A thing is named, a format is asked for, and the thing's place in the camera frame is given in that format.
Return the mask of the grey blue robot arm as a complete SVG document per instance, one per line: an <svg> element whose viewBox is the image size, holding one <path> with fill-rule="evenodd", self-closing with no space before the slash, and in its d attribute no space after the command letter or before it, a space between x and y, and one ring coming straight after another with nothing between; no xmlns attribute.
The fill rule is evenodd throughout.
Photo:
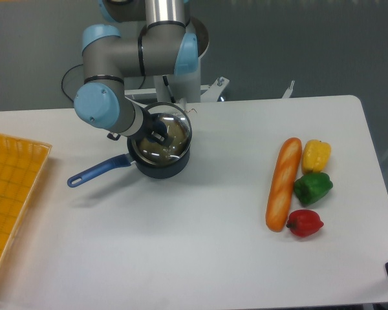
<svg viewBox="0 0 388 310"><path fill-rule="evenodd" d="M189 33L188 1L99 1L106 20L146 21L146 33L124 39L113 25L92 25L82 36L84 84L74 98L78 117L134 140L157 139L148 111L126 99L124 78L175 77L199 69L198 41Z"/></svg>

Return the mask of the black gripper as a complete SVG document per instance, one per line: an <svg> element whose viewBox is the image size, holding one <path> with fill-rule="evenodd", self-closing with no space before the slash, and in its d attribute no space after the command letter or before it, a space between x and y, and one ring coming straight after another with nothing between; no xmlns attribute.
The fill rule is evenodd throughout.
<svg viewBox="0 0 388 310"><path fill-rule="evenodd" d="M135 120L128 130L121 133L109 132L107 134L107 138L113 141L118 141L120 136L132 140L140 140L149 136L149 140L153 143L166 144L168 142L166 133L162 134L153 130L153 117L145 108L136 109Z"/></svg>

